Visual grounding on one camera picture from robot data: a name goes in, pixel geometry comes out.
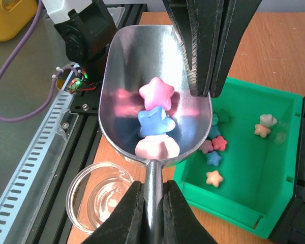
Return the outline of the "metal scoop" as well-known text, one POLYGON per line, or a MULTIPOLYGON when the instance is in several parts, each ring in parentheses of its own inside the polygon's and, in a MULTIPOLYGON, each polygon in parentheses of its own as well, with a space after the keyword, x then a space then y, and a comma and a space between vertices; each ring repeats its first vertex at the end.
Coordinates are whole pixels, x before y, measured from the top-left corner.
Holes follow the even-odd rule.
POLYGON ((163 243, 162 170, 182 161, 203 143, 210 127, 210 96, 191 95, 184 58, 170 25, 131 25, 114 36, 99 103, 100 128, 111 146, 146 167, 144 221, 149 243, 163 243), (146 137, 169 136, 175 157, 144 158, 135 147, 146 137))

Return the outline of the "green plastic bin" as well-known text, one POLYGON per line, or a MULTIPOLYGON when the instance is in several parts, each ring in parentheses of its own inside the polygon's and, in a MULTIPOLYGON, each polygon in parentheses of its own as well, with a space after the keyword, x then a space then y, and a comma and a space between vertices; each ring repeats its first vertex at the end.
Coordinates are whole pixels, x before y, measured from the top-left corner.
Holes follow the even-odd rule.
POLYGON ((230 113, 218 125, 227 141, 219 166, 197 151, 173 179, 190 205, 266 239, 293 195, 302 96, 228 78, 212 106, 230 113), (262 114, 278 120, 266 138, 254 134, 262 114), (214 170, 224 178, 218 188, 206 184, 214 170))

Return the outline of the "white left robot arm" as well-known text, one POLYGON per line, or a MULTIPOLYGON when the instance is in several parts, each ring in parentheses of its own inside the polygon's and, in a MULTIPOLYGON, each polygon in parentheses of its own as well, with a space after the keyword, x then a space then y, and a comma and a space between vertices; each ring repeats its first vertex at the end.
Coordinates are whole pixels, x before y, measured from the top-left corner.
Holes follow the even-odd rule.
MULTIPOLYGON (((242 36, 259 5, 252 1, 164 1, 194 97, 222 92, 242 36)), ((39 1, 66 44, 70 61, 99 59, 116 33, 103 1, 39 1)))

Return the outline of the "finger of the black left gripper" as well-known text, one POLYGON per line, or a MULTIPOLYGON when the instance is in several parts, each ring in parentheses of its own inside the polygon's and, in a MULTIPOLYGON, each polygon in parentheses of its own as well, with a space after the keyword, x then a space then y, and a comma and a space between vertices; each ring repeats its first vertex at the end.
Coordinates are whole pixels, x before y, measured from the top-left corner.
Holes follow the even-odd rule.
POLYGON ((182 48, 190 93, 206 97, 214 37, 213 1, 163 1, 182 48))
POLYGON ((261 0, 224 1, 216 60, 209 86, 210 95, 217 98, 224 87, 242 36, 261 0))

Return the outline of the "pink star candy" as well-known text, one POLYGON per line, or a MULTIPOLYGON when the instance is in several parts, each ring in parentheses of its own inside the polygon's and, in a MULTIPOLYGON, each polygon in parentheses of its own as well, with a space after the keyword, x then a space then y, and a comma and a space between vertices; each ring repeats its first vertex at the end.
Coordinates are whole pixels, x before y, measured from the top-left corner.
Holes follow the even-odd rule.
POLYGON ((177 142, 166 134, 146 136, 135 147, 135 155, 146 159, 169 159, 177 157, 179 153, 177 142))
POLYGON ((146 110, 162 106, 166 111, 169 111, 172 107, 171 98, 174 92, 174 87, 166 84, 159 77, 154 77, 148 84, 139 89, 146 110))

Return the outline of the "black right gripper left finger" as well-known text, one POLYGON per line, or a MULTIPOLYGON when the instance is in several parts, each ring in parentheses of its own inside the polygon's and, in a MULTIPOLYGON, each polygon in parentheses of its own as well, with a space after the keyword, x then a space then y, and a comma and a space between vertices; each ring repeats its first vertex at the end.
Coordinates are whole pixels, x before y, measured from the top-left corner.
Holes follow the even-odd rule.
POLYGON ((140 243, 143 216, 143 184, 134 181, 110 217, 83 243, 140 243))

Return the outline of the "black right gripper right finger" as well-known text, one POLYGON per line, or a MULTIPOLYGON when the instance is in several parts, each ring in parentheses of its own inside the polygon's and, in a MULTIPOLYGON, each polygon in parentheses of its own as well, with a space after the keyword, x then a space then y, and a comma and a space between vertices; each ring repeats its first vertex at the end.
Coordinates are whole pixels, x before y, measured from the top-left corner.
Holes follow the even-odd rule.
POLYGON ((216 243, 195 217, 175 181, 164 183, 163 191, 164 243, 216 243))

